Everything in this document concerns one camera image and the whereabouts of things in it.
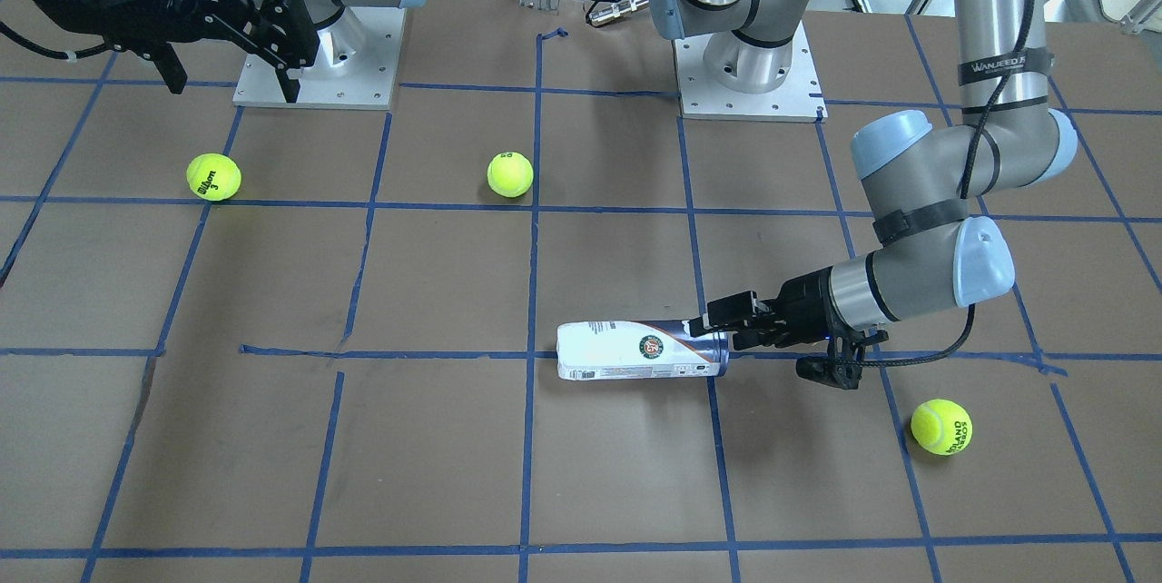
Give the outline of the white blue tennis ball can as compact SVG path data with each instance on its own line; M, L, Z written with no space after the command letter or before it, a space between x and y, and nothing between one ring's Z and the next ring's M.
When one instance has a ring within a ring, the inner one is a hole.
M690 321L578 321L555 330L557 376L573 381L715 377L729 334L693 334Z

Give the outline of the tennis ball by near base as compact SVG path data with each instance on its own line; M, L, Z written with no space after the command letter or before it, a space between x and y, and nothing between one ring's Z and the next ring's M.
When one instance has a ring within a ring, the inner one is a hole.
M241 166L230 157L220 153L205 153L192 158L185 177L192 193L211 202L232 197L241 190L243 182Z

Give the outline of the tennis ball centre row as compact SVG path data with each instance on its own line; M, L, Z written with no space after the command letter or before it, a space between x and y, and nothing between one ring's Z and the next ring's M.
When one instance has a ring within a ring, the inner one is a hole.
M951 456L967 448L974 436L970 413L953 400L927 400L913 411L909 429L921 449Z

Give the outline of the tennis ball near front edge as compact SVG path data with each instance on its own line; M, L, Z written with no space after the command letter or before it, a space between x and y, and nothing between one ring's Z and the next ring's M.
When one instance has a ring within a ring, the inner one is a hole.
M486 170L486 181L502 197L521 197L535 183L535 164L518 152L495 154Z

